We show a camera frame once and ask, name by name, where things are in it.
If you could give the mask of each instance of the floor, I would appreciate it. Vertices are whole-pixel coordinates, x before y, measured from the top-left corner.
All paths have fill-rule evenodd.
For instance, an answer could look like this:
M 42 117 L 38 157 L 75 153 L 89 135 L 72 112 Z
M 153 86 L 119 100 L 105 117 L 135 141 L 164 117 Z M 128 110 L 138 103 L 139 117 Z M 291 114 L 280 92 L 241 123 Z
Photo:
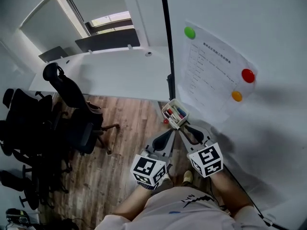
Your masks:
M 71 156 L 73 170 L 63 175 L 69 193 L 56 192 L 53 195 L 55 208 L 52 214 L 62 219 L 77 218 L 75 222 L 80 230 L 88 229 L 86 224 L 93 228 L 97 226 L 131 194 L 136 186 L 130 175 L 134 155 L 140 153 L 147 138 L 168 128 L 158 120 L 150 101 L 101 96 L 87 96 L 86 99 L 101 107 L 104 126 L 119 123 L 121 129 L 117 132 L 114 128 L 102 136 L 105 144 L 113 150 L 111 155 L 107 155 L 99 143 L 90 155 L 81 156 L 74 152 Z M 174 143 L 172 164 L 170 175 L 175 184 L 181 184 L 184 172 L 191 165 L 179 135 Z M 194 175 L 195 185 L 207 186 L 203 185 L 205 180 L 201 180 L 198 173 L 194 172 Z

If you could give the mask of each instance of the paper sheet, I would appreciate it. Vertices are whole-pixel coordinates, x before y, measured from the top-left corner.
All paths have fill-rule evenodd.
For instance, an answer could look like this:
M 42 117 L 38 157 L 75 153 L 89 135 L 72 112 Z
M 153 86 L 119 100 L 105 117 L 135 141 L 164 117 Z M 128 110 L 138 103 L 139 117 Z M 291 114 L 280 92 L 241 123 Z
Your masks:
M 195 31 L 195 38 L 185 37 L 182 79 L 178 84 L 182 102 L 195 107 L 208 122 L 221 123 L 253 92 L 255 82 L 247 83 L 242 70 L 257 70 L 242 55 L 209 32 L 186 22 Z M 243 97 L 237 102 L 232 92 Z

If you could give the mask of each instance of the black and white marker cube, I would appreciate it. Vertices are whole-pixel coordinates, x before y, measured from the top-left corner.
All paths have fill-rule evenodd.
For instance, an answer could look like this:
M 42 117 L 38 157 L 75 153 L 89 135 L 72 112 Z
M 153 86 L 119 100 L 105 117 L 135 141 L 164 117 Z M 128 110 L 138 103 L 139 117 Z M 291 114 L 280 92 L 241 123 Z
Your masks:
M 217 143 L 189 154 L 189 158 L 192 166 L 203 177 L 207 177 L 223 169 L 223 156 Z
M 166 163 L 137 154 L 134 157 L 130 172 L 138 182 L 155 186 L 166 174 Z

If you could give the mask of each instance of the pen holder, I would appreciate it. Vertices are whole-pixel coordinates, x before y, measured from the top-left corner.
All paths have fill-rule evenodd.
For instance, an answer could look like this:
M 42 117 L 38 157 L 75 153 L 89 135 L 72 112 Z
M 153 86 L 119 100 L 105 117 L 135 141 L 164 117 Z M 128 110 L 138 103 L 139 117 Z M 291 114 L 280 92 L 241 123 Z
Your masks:
M 188 118 L 188 110 L 177 100 L 173 99 L 162 108 L 163 117 L 168 119 L 170 125 L 179 129 L 179 127 Z

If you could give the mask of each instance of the green magnet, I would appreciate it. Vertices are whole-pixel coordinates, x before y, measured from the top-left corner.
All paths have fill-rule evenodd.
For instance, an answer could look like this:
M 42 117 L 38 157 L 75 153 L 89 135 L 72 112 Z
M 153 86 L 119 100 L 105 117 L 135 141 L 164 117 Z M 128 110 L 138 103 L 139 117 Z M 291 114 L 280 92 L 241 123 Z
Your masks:
M 195 38 L 195 31 L 192 27 L 187 26 L 186 28 L 184 28 L 184 34 L 190 39 Z

